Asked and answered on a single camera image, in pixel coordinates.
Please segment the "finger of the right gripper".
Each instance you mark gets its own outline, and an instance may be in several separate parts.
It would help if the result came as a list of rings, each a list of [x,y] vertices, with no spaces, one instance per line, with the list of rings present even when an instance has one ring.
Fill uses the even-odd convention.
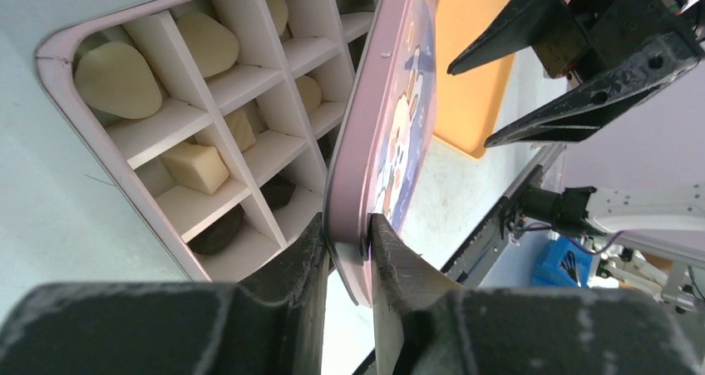
[[[676,32],[650,37],[616,67],[495,132],[484,147],[584,141],[690,72],[703,58],[698,42]]]
[[[450,62],[446,73],[460,75],[533,45],[562,0],[510,0],[488,28]]]

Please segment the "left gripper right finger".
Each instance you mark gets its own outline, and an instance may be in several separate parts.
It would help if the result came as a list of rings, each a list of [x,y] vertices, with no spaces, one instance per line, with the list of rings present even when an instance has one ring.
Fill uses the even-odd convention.
[[[698,374],[679,324],[633,289],[470,289],[372,215],[380,374]]]

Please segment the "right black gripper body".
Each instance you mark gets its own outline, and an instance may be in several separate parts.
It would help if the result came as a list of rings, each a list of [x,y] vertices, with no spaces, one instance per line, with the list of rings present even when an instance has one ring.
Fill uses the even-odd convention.
[[[648,39],[689,36],[684,0],[559,0],[532,44],[548,76],[587,79],[619,64]]]

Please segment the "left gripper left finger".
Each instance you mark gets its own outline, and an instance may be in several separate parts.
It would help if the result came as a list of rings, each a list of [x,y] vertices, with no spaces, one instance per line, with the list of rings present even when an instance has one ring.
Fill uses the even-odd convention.
[[[322,217],[237,283],[54,283],[1,328],[4,374],[318,374]]]

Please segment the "silver metal box lid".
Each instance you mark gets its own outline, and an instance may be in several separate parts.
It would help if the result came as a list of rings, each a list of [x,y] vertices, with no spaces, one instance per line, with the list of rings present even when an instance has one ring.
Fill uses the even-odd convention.
[[[350,299],[371,307],[370,219],[402,227],[436,119],[436,0],[379,0],[328,174],[323,232]]]

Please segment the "white compartment chocolate box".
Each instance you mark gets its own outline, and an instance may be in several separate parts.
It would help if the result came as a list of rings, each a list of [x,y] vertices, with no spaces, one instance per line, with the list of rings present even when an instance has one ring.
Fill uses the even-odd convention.
[[[72,1],[85,4],[88,15],[37,49],[42,84],[188,276],[240,280],[291,245],[321,209],[330,152],[378,0],[285,0],[282,36],[265,0]],[[191,11],[238,38],[239,56],[227,71],[201,76],[176,26]],[[81,99],[76,65],[106,42],[124,42],[146,59],[163,98],[153,116],[124,119]],[[310,115],[294,82],[304,75],[323,93]],[[245,109],[256,137],[245,151],[224,120],[237,109]],[[212,195],[178,184],[161,160],[181,142],[219,152],[229,178]],[[260,188],[275,175],[297,188],[287,205],[271,210]],[[237,205],[244,222],[234,241],[215,255],[193,253],[187,243]]]

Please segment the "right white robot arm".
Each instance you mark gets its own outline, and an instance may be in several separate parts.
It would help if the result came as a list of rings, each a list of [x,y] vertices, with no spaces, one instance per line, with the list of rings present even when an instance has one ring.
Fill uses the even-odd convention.
[[[658,94],[704,59],[704,0],[510,0],[447,71],[456,76],[527,47],[550,77],[573,86],[488,136],[485,147],[581,142]],[[698,185],[560,193],[530,187],[515,213],[575,237],[701,230],[704,194]]]

